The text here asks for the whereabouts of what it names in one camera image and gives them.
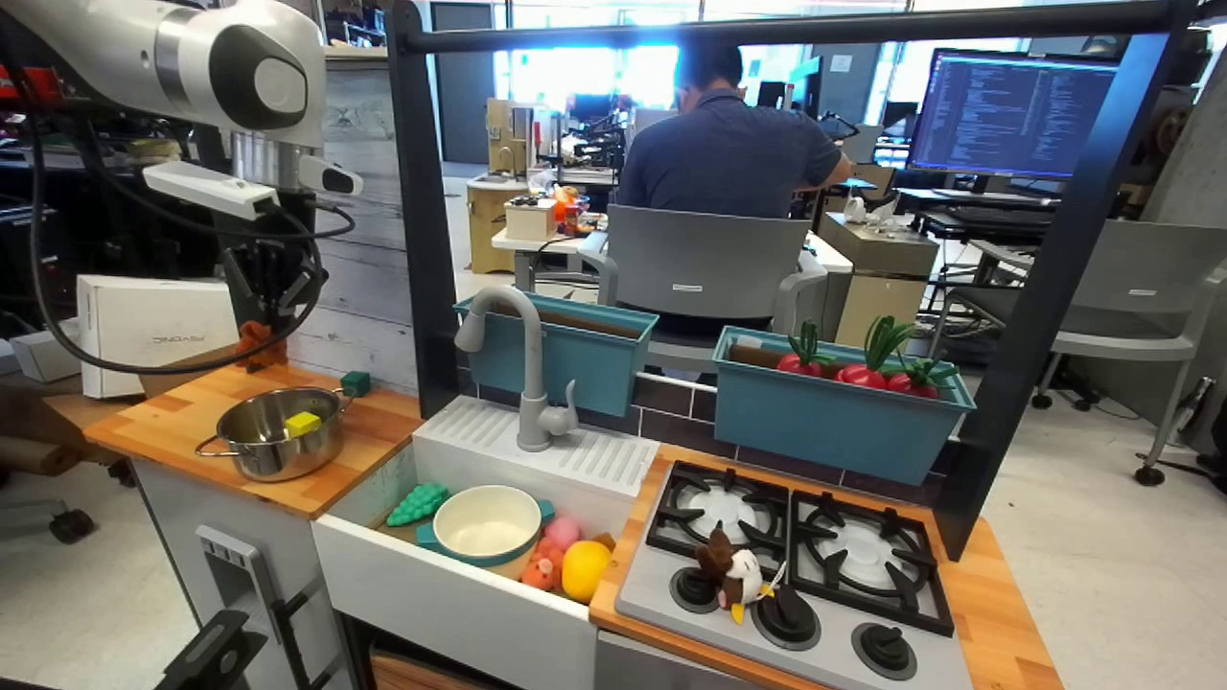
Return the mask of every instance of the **metal bowl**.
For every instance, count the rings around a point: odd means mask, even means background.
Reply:
[[[318,414],[318,428],[292,436],[289,418],[292,414]],[[342,396],[318,390],[318,387],[289,387],[272,396],[257,396],[251,401],[229,406],[219,418],[219,432],[206,436],[196,451],[213,440],[223,440],[236,468],[245,478],[257,482],[283,482],[301,478],[307,473],[318,473],[339,455],[342,440]]]

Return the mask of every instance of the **gas stove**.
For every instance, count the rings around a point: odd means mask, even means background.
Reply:
[[[716,530],[776,583],[747,621],[704,570]],[[618,612],[824,686],[972,686],[921,521],[737,473],[673,468]]]

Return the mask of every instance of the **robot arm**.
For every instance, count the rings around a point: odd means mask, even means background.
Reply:
[[[3,0],[102,98],[272,143],[318,147],[324,38],[282,0],[196,9],[169,0]]]
[[[261,203],[275,201],[275,188],[352,197],[360,183],[318,161],[324,33],[282,0],[236,0],[229,9],[196,9],[187,0],[3,0],[0,19],[12,19],[108,104],[236,133],[237,175],[186,161],[151,164],[148,183],[167,197],[261,219]],[[242,167],[251,156],[275,156],[282,164]]]

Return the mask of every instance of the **faucet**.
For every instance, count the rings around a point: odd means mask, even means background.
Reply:
[[[488,340],[488,302],[508,302],[525,322],[525,382],[522,382],[522,428],[519,445],[525,451],[549,447],[551,436],[571,436],[581,428],[577,418],[577,380],[568,382],[568,406],[549,406],[544,382],[542,382],[542,316],[528,302],[525,293],[491,285],[470,299],[470,318],[456,328],[459,351],[480,351]]]

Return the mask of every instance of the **metal frame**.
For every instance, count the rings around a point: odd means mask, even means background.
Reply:
[[[941,535],[950,561],[964,555],[972,530],[989,500],[1005,447],[1023,418],[1027,390],[1042,372],[1046,348],[1065,318],[1081,267],[1109,219],[1121,161],[1137,147],[1139,111],[1150,109],[1169,56],[1198,12],[1198,0],[1129,0],[1073,9],[981,9],[981,12],[872,12],[872,15],[792,15],[739,23],[681,28],[563,28],[563,29],[450,29],[425,33],[416,0],[393,0],[393,104],[399,139],[404,222],[416,297],[416,355],[421,414],[456,396],[456,285],[450,259],[447,193],[439,161],[431,55],[525,49],[525,45],[646,45],[681,33],[737,44],[907,44],[907,38],[989,38],[989,33],[1133,33],[1121,75],[1102,109],[1098,132],[1065,193],[1061,219],[1046,234],[1015,316],[1005,327],[996,359],[978,387],[978,410],[964,436],[941,455],[948,482],[935,500]]]

